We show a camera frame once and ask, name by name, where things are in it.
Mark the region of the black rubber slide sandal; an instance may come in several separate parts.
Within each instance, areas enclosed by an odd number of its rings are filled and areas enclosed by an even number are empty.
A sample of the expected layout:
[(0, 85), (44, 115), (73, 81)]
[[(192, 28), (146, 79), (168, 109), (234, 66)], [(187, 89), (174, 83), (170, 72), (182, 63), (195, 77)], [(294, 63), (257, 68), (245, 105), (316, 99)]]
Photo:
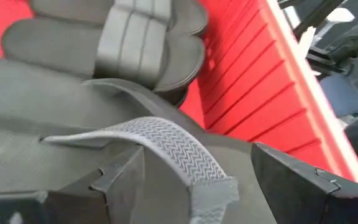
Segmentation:
[(156, 19), (112, 7), (102, 28), (56, 19), (13, 23), (2, 37), (7, 58), (93, 78), (120, 78), (156, 92), (186, 88), (205, 58), (203, 41), (175, 35)]
[(168, 169), (190, 197), (190, 224), (277, 224), (257, 183), (251, 145), (209, 134), (145, 88), (0, 58), (0, 146), (108, 151), (139, 145), (157, 185)]
[(208, 12), (198, 0), (30, 0), (40, 16), (104, 24), (110, 8), (135, 11), (168, 26), (172, 34), (201, 36), (208, 26)]

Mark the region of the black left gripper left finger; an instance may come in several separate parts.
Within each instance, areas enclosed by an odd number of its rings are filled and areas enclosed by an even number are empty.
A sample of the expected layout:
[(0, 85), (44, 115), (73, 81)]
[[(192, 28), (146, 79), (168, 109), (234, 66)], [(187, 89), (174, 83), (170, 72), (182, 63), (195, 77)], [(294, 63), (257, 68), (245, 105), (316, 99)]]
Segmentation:
[(139, 145), (108, 151), (0, 146), (0, 224), (190, 224), (190, 197), (168, 169), (157, 185)]

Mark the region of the black metal frame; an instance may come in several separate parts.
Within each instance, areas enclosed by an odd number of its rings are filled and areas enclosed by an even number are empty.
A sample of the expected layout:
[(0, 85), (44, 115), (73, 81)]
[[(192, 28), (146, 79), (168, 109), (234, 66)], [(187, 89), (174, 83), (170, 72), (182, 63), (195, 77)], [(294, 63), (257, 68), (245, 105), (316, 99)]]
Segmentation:
[(325, 75), (331, 73), (349, 75), (352, 72), (352, 60), (358, 57), (358, 25), (337, 37), (325, 49), (315, 46), (315, 43), (330, 29), (330, 24), (334, 25), (354, 20), (353, 14), (346, 8), (341, 7), (346, 1), (323, 0), (303, 21), (293, 28), (293, 34), (297, 39), (300, 39), (307, 28), (317, 28), (323, 21), (327, 21), (326, 26), (313, 36), (311, 46), (306, 52), (306, 59), (314, 71)]

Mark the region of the red ribbed plastic bin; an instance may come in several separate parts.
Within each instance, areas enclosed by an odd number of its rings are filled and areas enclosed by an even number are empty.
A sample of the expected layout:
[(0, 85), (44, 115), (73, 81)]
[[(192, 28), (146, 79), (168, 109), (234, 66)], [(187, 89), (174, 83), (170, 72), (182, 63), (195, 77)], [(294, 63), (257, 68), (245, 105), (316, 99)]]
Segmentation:
[[(34, 18), (99, 28), (106, 22), (94, 25), (37, 14)], [(345, 176), (339, 164), (355, 162), (356, 156), (336, 125), (330, 126), (330, 134), (323, 134), (321, 126), (310, 120), (312, 109), (306, 98), (296, 96), (299, 84), (293, 78), (295, 74), (307, 73), (309, 66), (293, 51), (283, 48), (293, 45), (293, 40), (280, 40), (272, 34), (265, 9), (259, 6), (258, 0), (236, 5), (225, 25), (212, 28), (205, 39), (196, 37), (204, 43), (205, 58), (198, 76), (186, 88), (156, 92), (138, 83), (124, 81), (150, 91), (209, 134), (249, 144), (272, 143), (277, 149), (303, 155), (307, 160), (312, 160), (315, 155), (324, 156), (320, 163), (322, 168)], [(5, 54), (2, 59), (72, 75), (84, 81), (123, 80), (58, 71), (7, 58)], [(332, 146), (334, 139), (341, 140), (339, 147)], [(347, 149), (347, 155), (340, 156), (339, 149)]]

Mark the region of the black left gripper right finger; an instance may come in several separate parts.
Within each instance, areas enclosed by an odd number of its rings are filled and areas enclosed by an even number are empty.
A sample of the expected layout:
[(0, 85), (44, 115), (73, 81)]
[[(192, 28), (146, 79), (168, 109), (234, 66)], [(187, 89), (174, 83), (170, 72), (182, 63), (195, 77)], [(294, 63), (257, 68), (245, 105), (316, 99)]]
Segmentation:
[(358, 183), (260, 142), (251, 161), (277, 224), (358, 224)]

